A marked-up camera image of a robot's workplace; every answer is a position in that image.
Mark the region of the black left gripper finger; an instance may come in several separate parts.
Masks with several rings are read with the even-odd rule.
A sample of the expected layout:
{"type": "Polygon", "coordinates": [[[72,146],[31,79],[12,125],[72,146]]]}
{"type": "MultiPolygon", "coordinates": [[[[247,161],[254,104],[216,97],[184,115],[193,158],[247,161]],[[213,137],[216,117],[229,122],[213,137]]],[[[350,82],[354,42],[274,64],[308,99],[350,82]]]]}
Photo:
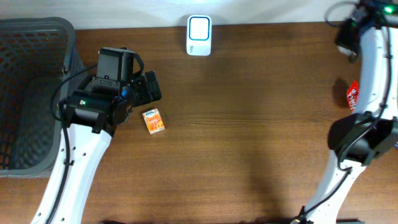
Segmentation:
{"type": "Polygon", "coordinates": [[[149,71],[145,73],[147,80],[147,90],[149,92],[149,96],[151,101],[158,101],[162,98],[162,94],[160,91],[160,87],[157,81],[157,77],[155,75],[155,71],[149,71]]]}
{"type": "Polygon", "coordinates": [[[132,81],[134,106],[146,105],[152,102],[152,96],[148,90],[146,76],[141,74],[132,81]]]}

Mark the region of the orange Kleenex tissue pack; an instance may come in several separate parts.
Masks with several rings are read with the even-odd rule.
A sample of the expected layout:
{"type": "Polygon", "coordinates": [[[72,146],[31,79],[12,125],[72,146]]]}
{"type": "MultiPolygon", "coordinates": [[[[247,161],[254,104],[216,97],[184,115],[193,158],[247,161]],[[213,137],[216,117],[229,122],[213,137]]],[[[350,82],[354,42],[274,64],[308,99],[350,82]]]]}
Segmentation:
{"type": "Polygon", "coordinates": [[[161,115],[157,108],[144,112],[142,116],[150,134],[158,133],[165,129],[161,115]]]}

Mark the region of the red Hacks candy bag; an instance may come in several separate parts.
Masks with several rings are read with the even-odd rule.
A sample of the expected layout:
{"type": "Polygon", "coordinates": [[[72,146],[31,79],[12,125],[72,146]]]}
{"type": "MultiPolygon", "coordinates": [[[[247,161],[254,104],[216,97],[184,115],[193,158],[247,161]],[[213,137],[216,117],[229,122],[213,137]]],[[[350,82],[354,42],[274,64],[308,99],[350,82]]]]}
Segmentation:
{"type": "Polygon", "coordinates": [[[354,111],[357,105],[358,95],[359,95],[359,83],[356,80],[354,80],[346,92],[346,100],[348,102],[351,112],[354,111]]]}

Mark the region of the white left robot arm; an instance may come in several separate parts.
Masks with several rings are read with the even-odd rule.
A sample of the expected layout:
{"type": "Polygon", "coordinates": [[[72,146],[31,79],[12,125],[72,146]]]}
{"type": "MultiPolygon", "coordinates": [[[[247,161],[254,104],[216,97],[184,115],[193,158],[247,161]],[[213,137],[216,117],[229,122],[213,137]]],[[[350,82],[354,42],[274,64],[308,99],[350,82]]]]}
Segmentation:
{"type": "Polygon", "coordinates": [[[60,144],[32,223],[81,223],[98,165],[116,132],[137,106],[161,99],[153,71],[127,48],[99,50],[96,74],[58,101],[60,144]]]}

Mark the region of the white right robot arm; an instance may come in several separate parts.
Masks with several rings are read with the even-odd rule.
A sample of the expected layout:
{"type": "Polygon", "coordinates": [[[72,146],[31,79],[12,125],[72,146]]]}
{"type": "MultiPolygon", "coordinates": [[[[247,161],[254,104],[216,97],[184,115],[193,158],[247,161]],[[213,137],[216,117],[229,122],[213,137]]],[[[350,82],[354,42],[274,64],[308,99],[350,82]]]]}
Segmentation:
{"type": "Polygon", "coordinates": [[[339,51],[352,62],[361,59],[356,104],[332,124],[324,176],[291,223],[337,223],[355,180],[397,145],[397,3],[357,1],[337,28],[339,51]]]}

